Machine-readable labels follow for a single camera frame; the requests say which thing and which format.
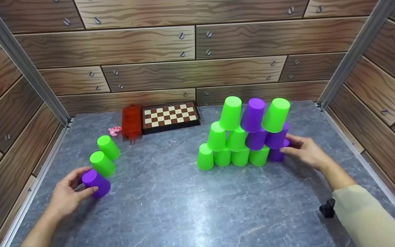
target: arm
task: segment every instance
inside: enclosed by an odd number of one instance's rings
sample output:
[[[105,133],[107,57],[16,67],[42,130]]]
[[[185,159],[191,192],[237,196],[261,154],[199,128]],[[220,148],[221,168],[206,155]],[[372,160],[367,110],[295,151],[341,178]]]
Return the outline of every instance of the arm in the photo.
[[[281,152],[319,170],[335,199],[335,213],[358,247],[395,247],[395,220],[310,138],[286,136],[292,147]]]
[[[48,247],[59,222],[70,215],[80,202],[94,194],[97,187],[91,187],[79,192],[74,189],[79,185],[83,173],[91,167],[82,167],[70,172],[56,184],[50,203],[34,227],[22,241],[21,247]]]

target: chessboard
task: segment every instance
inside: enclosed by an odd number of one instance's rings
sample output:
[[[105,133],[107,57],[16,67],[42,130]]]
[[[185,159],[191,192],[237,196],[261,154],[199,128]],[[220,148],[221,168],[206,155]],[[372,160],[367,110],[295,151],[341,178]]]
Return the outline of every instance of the chessboard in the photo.
[[[193,101],[143,108],[141,111],[143,134],[201,125]]]

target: pink key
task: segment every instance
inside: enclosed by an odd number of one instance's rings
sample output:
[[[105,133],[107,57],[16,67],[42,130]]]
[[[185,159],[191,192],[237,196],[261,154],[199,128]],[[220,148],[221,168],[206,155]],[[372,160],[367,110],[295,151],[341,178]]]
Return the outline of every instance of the pink key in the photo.
[[[108,131],[111,136],[117,136],[117,134],[121,131],[121,127],[115,126],[114,128],[109,128]]]

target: gray table surface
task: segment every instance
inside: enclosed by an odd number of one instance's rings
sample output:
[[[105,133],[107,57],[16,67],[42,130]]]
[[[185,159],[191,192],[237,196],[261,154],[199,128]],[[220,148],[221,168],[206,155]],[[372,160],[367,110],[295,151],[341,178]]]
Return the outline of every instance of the gray table surface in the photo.
[[[263,167],[196,168],[198,147],[221,106],[199,108],[202,125],[117,139],[111,191],[83,202],[53,239],[57,247],[334,247],[354,246],[337,219],[318,207],[331,192],[318,172],[291,158]],[[290,133],[312,137],[395,218],[395,208],[313,102],[293,102]],[[89,165],[96,139],[121,124],[121,114],[78,115],[11,246],[17,246],[68,172]]]

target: beige sleeve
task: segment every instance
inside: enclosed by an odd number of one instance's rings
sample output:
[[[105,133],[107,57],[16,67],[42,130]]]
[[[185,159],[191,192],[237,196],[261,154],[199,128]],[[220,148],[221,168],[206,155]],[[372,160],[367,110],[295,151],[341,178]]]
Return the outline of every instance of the beige sleeve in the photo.
[[[334,210],[358,247],[395,247],[395,220],[358,185],[333,192]]]

